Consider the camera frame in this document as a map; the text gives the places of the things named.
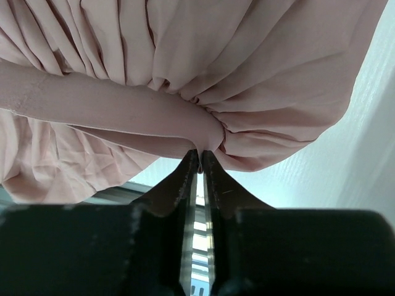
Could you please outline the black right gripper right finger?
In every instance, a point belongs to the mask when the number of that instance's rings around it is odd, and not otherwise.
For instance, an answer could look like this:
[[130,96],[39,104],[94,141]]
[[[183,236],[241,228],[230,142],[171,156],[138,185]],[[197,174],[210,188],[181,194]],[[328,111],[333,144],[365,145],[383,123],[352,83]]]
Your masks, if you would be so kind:
[[394,231],[377,212],[276,209],[202,154],[212,295],[393,295]]

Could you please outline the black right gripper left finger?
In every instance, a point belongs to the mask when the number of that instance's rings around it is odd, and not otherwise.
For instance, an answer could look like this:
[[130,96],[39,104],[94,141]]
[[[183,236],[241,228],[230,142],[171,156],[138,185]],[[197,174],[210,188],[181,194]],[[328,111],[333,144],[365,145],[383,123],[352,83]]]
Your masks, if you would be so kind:
[[198,153],[127,205],[1,213],[2,295],[189,295]]

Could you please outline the dusty pink skirt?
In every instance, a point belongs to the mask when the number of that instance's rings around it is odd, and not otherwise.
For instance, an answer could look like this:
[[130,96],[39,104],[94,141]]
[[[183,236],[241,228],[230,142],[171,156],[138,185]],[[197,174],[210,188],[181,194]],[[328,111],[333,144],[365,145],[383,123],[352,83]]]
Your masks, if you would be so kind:
[[1,184],[79,203],[159,157],[259,171],[346,112],[385,1],[2,1]]

